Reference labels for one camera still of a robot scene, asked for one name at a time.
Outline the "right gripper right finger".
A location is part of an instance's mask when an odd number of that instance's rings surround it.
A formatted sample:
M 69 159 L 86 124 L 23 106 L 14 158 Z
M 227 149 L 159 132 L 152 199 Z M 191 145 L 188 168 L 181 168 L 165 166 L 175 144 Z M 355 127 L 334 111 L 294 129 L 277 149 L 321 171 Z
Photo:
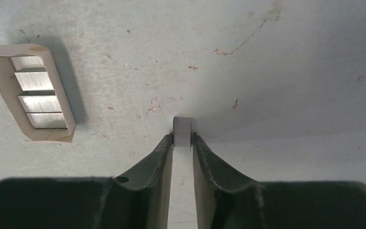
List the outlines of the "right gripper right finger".
M 200 229 L 366 229 L 366 185 L 350 181 L 260 182 L 192 137 Z

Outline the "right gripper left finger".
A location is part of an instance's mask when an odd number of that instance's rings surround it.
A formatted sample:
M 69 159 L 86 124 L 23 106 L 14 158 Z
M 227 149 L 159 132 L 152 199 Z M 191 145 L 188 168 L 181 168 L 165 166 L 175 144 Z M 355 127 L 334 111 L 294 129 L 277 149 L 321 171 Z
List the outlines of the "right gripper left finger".
M 0 181 L 0 229 L 165 229 L 173 135 L 116 177 Z

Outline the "staple strip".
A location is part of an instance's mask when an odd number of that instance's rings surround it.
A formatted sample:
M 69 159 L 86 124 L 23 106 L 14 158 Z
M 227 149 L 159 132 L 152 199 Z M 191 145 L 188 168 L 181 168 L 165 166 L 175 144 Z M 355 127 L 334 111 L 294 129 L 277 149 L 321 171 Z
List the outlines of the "staple strip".
M 192 118 L 173 118 L 173 146 L 185 152 L 191 151 Z

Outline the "staple tray box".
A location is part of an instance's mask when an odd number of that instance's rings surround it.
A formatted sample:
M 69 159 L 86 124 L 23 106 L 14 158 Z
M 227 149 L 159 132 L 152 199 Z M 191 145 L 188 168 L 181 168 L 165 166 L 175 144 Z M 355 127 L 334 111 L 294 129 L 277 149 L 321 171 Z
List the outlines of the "staple tray box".
M 48 48 L 0 45 L 0 95 L 30 141 L 72 141 L 76 122 Z

